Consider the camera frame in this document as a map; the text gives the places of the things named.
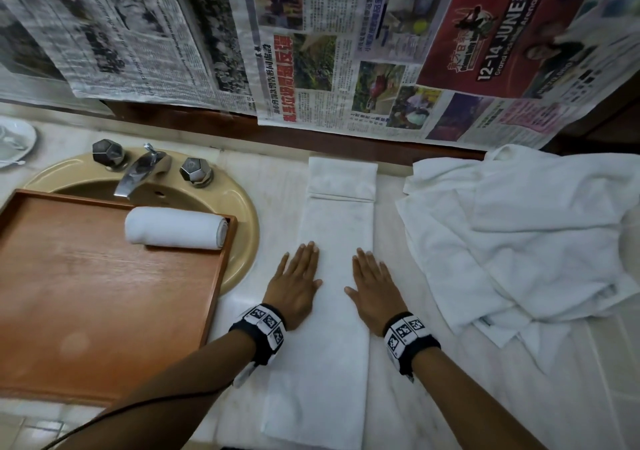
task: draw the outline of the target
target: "faucet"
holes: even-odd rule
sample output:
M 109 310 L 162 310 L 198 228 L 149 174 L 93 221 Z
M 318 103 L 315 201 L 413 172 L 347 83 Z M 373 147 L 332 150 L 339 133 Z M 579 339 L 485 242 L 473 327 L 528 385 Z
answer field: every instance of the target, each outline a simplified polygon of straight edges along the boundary
M 128 199 L 131 193 L 152 173 L 166 172 L 171 167 L 171 155 L 166 152 L 158 152 L 150 143 L 145 143 L 145 148 L 148 152 L 131 164 L 118 183 L 118 187 L 113 193 L 116 197 Z

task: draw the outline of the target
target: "white towel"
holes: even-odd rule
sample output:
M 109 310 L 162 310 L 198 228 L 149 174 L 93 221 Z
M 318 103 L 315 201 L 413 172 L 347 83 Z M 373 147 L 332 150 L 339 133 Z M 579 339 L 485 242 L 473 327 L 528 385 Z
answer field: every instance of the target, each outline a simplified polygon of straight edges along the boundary
M 567 321 L 640 291 L 618 254 L 640 200 L 637 155 L 509 145 L 484 162 L 418 162 L 404 190 L 409 247 L 452 331 L 473 323 L 499 347 L 517 335 L 546 373 Z
M 306 446 L 362 446 L 369 331 L 344 287 L 353 286 L 351 257 L 372 250 L 376 164 L 312 157 L 300 243 L 321 250 L 308 319 L 287 333 L 271 366 L 262 431 Z
M 124 221 L 127 242 L 171 248 L 219 250 L 227 229 L 227 220 L 217 214 L 169 207 L 136 207 Z

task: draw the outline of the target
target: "white marble countertop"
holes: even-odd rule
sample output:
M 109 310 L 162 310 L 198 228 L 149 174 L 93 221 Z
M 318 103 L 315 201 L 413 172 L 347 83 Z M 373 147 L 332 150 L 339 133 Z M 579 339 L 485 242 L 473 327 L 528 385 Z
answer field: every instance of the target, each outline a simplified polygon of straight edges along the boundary
M 123 146 L 143 139 L 115 133 L 33 122 L 40 132 L 36 151 L 24 166 L 0 170 L 0 203 L 44 167 L 90 151 L 108 137 Z M 156 148 L 206 158 L 245 188 L 258 211 L 260 246 L 247 276 L 220 299 L 211 338 L 225 333 L 238 306 L 259 301 L 282 254 L 296 245 L 307 185 L 307 163 L 166 141 Z M 410 310 L 428 321 L 444 351 L 497 398 L 549 449 L 619 448 L 607 390 L 584 322 L 574 324 L 549 376 L 541 373 L 523 345 L 511 341 L 498 349 L 475 328 L 453 336 L 413 261 L 396 207 L 404 179 L 378 176 L 374 254 L 386 261 Z M 324 287 L 339 289 L 342 287 Z M 194 439 L 251 449 L 279 449 L 282 442 L 260 432 L 266 395 L 266 369 L 260 368 L 240 389 L 227 390 L 200 425 Z M 98 408 L 0 399 L 0 412 L 82 423 Z M 380 339 L 372 337 L 369 356 L 364 449 L 455 449 L 453 434 L 434 402 L 418 383 L 412 385 L 391 365 Z

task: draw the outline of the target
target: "rolled towel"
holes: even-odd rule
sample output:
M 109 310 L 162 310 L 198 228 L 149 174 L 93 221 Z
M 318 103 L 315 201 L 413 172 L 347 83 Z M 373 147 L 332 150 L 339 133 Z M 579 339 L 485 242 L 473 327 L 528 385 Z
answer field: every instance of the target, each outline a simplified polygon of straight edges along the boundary
M 228 222 L 217 214 L 168 207 L 136 207 L 124 221 L 131 244 L 219 250 L 225 243 Z

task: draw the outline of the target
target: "cable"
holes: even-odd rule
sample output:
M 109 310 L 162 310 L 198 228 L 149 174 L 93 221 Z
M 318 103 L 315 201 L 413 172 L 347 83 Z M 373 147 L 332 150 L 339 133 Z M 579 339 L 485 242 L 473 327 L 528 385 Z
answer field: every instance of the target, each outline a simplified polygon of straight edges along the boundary
M 67 438 L 69 438 L 71 435 L 75 435 L 76 433 L 78 433 L 78 432 L 80 432 L 80 431 L 82 431 L 82 430 L 84 430 L 86 428 L 89 428 L 91 425 L 94 425 L 94 424 L 96 424 L 96 423 L 98 423 L 100 421 L 106 420 L 107 418 L 109 418 L 111 416 L 121 415 L 121 414 L 126 413 L 127 411 L 130 411 L 130 410 L 133 410 L 135 408 L 140 408 L 141 406 L 151 405 L 153 403 L 162 403 L 164 401 L 174 401 L 176 399 L 191 399 L 191 398 L 202 398 L 203 396 L 214 396 L 217 393 L 224 391 L 229 386 L 231 386 L 231 383 L 227 384 L 226 386 L 223 386 L 222 388 L 215 389 L 213 391 L 198 391 L 198 392 L 195 392 L 195 393 L 171 394 L 171 395 L 168 395 L 168 396 L 160 396 L 158 398 L 151 398 L 151 399 L 145 399 L 143 401 L 137 401 L 137 402 L 132 403 L 130 405 L 118 408 L 117 410 L 114 410 L 112 412 L 105 413 L 105 414 L 100 415 L 100 416 L 96 416 L 96 418 L 92 419 L 91 421 L 85 423 L 84 425 L 79 426 L 75 430 L 69 431 L 69 433 L 63 435 L 60 438 L 57 438 L 56 440 L 54 440 L 50 444 L 44 446 L 43 448 L 41 448 L 41 450 L 51 450 L 53 447 L 55 447 L 59 443 L 62 443 Z

